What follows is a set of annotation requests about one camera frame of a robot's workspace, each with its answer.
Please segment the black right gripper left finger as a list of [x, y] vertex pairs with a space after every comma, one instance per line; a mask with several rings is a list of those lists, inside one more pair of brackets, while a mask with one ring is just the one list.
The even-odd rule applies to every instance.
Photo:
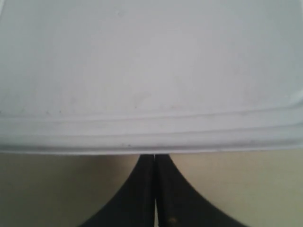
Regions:
[[123, 186], [82, 227], [153, 227], [154, 156], [141, 155]]

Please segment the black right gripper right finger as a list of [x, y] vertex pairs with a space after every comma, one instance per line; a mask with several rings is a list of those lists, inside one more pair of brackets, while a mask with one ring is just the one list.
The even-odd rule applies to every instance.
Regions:
[[160, 227], [230, 227], [231, 219], [205, 200], [169, 155], [156, 155], [156, 204]]

